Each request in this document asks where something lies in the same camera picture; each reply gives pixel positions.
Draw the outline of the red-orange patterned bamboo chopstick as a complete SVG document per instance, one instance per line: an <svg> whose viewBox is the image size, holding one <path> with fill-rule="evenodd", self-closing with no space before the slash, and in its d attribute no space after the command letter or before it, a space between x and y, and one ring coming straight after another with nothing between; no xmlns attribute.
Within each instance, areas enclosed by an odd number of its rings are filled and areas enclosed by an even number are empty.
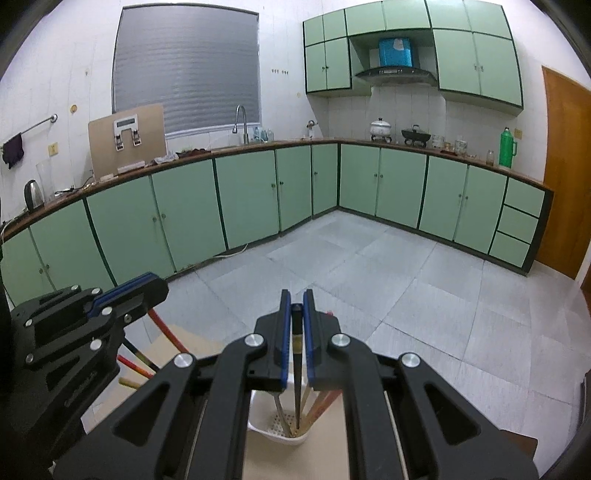
<svg viewBox="0 0 591 480"><path fill-rule="evenodd" d="M152 320L155 326L160 330L160 332L171 342L171 344L176 347L176 349L180 353L187 353L188 350L186 347L181 343L181 341L173 334L173 332L167 327L167 325L163 322L160 316L154 309L149 309L147 312L148 317Z"/></svg>

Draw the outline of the black chopstick silver band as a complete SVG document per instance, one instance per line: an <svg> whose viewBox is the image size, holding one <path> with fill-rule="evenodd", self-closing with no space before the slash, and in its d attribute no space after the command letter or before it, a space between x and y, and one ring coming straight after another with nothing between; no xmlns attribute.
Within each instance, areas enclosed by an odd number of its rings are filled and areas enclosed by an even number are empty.
<svg viewBox="0 0 591 480"><path fill-rule="evenodd" d="M136 348L129 340L124 339L123 340L123 345L138 360L140 360L144 365L146 365L147 367L149 367L151 370L153 370L154 372L157 372L159 370L159 367L154 362L152 362L147 356L145 356L138 348Z"/></svg>

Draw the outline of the red floral bamboo chopstick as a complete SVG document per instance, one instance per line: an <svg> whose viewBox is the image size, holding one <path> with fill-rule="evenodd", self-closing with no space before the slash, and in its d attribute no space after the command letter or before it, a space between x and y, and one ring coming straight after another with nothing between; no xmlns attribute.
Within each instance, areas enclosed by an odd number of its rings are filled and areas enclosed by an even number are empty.
<svg viewBox="0 0 591 480"><path fill-rule="evenodd" d="M117 361L146 379L150 379L154 376L153 373L150 373L147 370L141 368L140 366L138 366L137 364L135 364L134 362L120 354L117 355Z"/></svg>

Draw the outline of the orange-red banded bamboo chopstick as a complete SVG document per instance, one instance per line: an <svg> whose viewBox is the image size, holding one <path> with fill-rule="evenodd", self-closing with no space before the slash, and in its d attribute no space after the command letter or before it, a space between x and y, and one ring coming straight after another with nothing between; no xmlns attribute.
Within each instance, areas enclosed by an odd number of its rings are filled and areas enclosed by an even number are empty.
<svg viewBox="0 0 591 480"><path fill-rule="evenodd" d="M332 391L325 391L318 394L317 399L315 399L315 403L312 404L311 410L308 411L307 417L305 417L303 429L308 430L311 428L315 422L320 419L322 414L325 413L332 406L332 403L335 402L342 395L341 390L332 390Z"/></svg>

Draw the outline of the green lower kitchen cabinets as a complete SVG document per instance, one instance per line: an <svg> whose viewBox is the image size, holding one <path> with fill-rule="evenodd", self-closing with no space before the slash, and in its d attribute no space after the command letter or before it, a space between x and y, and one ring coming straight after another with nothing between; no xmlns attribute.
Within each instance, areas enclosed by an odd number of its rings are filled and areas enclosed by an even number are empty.
<svg viewBox="0 0 591 480"><path fill-rule="evenodd" d="M7 228L1 272L14 304L79 285L163 278L346 210L530 271L552 191L503 167L345 140L256 145L148 167Z"/></svg>

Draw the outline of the green kitchen cabinets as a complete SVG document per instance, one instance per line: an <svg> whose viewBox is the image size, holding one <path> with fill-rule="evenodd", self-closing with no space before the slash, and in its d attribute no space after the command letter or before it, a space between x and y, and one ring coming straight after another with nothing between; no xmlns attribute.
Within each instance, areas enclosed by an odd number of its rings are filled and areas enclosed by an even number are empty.
<svg viewBox="0 0 591 480"><path fill-rule="evenodd" d="M530 271L552 191L503 167L345 140L256 145L148 167L7 228L1 272L14 304L79 285L163 278L346 210Z"/></svg>
<svg viewBox="0 0 591 480"><path fill-rule="evenodd" d="M376 1L303 23L305 90L369 96L419 84L445 99L518 115L517 49L502 6L484 1Z"/></svg>

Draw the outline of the green upper kitchen cabinets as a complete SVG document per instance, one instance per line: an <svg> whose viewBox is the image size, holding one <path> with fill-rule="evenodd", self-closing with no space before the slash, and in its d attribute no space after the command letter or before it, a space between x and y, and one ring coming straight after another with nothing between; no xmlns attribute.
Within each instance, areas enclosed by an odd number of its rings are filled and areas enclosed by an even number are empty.
<svg viewBox="0 0 591 480"><path fill-rule="evenodd" d="M502 6L484 1L376 1L303 23L305 90L369 96L419 84L445 99L518 115L517 49Z"/></svg>

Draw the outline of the plain bamboo chopstick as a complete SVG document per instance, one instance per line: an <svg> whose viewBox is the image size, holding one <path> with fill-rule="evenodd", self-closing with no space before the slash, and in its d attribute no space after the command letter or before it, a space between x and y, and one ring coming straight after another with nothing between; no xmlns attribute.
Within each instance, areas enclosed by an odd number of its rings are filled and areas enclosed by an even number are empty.
<svg viewBox="0 0 591 480"><path fill-rule="evenodd" d="M119 377L118 378L118 383L120 385L122 385L122 386L125 386L125 387L130 388L130 389L134 389L134 390L137 390L137 389L139 389L141 387L141 384L140 383L135 382L133 380L129 380L129 379L124 378L124 377Z"/></svg>

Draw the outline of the white plastic utensil holder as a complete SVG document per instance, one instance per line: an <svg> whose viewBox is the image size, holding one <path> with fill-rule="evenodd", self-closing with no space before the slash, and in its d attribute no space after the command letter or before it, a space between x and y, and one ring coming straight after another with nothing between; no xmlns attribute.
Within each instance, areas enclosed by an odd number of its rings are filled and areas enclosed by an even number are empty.
<svg viewBox="0 0 591 480"><path fill-rule="evenodd" d="M301 445L308 439L346 435L341 393L321 394L311 390L307 378L303 377L301 407L304 410L297 427L294 374L290 372L287 387L280 393L252 392L247 427L270 441L290 447Z"/></svg>

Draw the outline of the brown wooden chair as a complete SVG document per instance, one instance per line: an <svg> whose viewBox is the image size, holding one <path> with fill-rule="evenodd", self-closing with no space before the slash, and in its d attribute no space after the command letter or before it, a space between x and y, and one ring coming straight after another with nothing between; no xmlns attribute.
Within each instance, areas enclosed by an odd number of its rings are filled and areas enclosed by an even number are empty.
<svg viewBox="0 0 591 480"><path fill-rule="evenodd" d="M500 432L511 441L519 450L524 453L530 460L533 460L538 447L538 439L512 432L506 429L501 429Z"/></svg>

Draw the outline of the steel electric kettle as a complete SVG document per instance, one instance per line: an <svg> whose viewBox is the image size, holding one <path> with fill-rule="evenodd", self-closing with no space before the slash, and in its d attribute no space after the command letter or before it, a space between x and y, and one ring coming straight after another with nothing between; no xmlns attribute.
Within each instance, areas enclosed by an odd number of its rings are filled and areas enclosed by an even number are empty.
<svg viewBox="0 0 591 480"><path fill-rule="evenodd" d="M33 213L45 204L41 186L36 180L29 180L23 189L26 210Z"/></svg>

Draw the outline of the cardboard sheet with clamps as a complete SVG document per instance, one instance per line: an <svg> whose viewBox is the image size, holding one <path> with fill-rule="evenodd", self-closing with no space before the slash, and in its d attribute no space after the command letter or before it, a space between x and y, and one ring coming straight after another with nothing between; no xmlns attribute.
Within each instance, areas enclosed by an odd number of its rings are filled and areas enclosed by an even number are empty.
<svg viewBox="0 0 591 480"><path fill-rule="evenodd" d="M92 120L88 138L97 180L138 162L148 165L167 153L163 106L150 104Z"/></svg>

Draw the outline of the dark hanging cloth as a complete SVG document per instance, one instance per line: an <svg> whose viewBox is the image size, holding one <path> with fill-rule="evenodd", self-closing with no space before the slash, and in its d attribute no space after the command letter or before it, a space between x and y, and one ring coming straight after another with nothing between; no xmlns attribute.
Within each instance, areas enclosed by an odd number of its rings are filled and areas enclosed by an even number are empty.
<svg viewBox="0 0 591 480"><path fill-rule="evenodd" d="M14 168L24 157L22 134L18 133L2 146L2 160L8 169Z"/></svg>

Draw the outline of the grey window blind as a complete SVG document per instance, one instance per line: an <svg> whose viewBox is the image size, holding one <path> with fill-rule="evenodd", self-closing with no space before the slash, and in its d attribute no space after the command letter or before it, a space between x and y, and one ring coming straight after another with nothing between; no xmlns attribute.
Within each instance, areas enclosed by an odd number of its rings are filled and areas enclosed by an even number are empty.
<svg viewBox="0 0 591 480"><path fill-rule="evenodd" d="M259 122L259 16L206 5L123 8L112 108L149 104L162 105L168 134L231 125L238 106Z"/></svg>

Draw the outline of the white cooking pot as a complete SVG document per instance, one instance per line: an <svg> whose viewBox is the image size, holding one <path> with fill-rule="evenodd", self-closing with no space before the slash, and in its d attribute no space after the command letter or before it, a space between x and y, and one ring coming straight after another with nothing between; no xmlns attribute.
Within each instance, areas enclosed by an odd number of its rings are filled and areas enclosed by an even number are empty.
<svg viewBox="0 0 591 480"><path fill-rule="evenodd" d="M370 139L373 142L391 143L393 140L391 124L382 117L370 123Z"/></svg>

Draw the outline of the black wok on stove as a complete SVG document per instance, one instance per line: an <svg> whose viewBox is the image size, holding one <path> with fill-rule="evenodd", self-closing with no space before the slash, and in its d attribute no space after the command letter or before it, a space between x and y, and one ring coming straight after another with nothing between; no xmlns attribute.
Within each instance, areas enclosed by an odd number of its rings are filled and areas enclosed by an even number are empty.
<svg viewBox="0 0 591 480"><path fill-rule="evenodd" d="M413 125L411 128L403 129L402 135L404 143L407 146L426 148L432 135L423 131L418 124Z"/></svg>

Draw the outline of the green thermos jug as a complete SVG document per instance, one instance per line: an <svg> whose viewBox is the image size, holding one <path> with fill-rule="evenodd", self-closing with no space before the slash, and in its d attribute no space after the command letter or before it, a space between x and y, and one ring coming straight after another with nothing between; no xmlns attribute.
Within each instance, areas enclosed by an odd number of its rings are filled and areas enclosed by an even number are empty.
<svg viewBox="0 0 591 480"><path fill-rule="evenodd" d="M500 136L499 165L511 168L513 159L517 155L518 145L509 127L506 127Z"/></svg>

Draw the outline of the range hood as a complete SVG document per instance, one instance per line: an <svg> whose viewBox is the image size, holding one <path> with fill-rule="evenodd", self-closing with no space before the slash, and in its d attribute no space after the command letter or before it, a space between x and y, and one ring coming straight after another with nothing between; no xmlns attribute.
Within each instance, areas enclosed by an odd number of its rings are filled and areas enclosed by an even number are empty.
<svg viewBox="0 0 591 480"><path fill-rule="evenodd" d="M430 36L359 38L352 46L360 61L355 79L372 87L439 86L435 41Z"/></svg>

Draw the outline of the brown wooden door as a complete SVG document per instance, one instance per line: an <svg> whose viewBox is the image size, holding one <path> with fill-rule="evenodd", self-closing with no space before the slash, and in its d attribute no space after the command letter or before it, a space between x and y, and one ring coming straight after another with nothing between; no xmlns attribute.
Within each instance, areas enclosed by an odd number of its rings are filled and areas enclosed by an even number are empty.
<svg viewBox="0 0 591 480"><path fill-rule="evenodd" d="M590 91L547 67L544 184L554 192L537 260L575 279L590 244Z"/></svg>

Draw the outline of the wall towel bar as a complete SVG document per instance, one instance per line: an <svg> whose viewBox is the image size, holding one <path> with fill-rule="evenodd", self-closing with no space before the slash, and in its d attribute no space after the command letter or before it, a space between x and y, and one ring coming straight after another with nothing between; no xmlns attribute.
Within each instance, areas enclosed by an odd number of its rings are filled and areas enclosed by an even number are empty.
<svg viewBox="0 0 591 480"><path fill-rule="evenodd" d="M57 113L53 113L49 117L44 118L43 120L38 121L37 123L31 125L30 127L26 128L24 130L21 130L19 132L19 134L20 135L24 135L24 134L29 133L30 131L32 131L32 130L38 128L38 127L40 127L40 126L45 125L45 124L54 124L54 123L57 122L58 118L59 118L58 114Z"/></svg>

